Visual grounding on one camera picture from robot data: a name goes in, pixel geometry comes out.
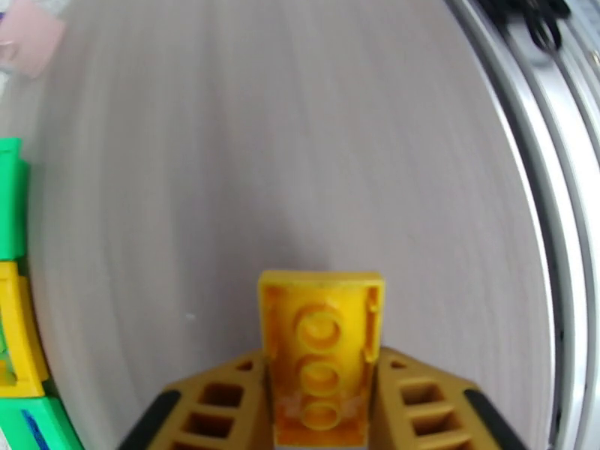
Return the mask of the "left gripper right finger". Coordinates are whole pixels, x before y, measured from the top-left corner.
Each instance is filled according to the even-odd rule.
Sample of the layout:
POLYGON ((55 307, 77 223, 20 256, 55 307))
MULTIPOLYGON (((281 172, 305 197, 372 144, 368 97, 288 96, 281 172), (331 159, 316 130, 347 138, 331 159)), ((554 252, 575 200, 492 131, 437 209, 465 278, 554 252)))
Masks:
POLYGON ((370 409, 371 449, 525 449, 468 379, 395 349, 379 351, 370 409))

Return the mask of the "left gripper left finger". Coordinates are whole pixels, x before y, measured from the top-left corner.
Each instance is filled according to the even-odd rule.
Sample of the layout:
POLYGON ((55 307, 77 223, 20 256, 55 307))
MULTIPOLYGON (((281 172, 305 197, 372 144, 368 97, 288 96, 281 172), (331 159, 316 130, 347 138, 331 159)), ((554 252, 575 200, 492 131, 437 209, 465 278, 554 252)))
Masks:
POLYGON ((273 449, 267 370, 259 350, 167 385, 120 449, 273 449))

